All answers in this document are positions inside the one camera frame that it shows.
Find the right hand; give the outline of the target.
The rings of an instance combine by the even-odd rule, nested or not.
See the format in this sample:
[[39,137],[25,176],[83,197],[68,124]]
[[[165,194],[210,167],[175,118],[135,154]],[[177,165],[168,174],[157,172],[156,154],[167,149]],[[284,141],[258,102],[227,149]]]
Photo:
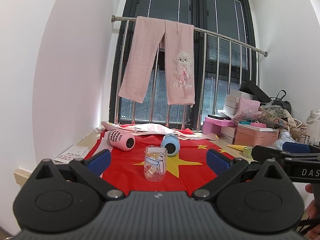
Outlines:
[[[313,193],[311,184],[306,185],[305,190],[308,193]],[[319,213],[319,209],[315,204],[315,200],[313,200],[307,207],[307,214],[310,217],[310,219],[314,219],[314,218],[317,218],[318,213]],[[320,233],[320,225],[318,224],[316,227],[314,227],[312,230],[308,232],[308,237],[310,239],[319,240],[319,233]]]

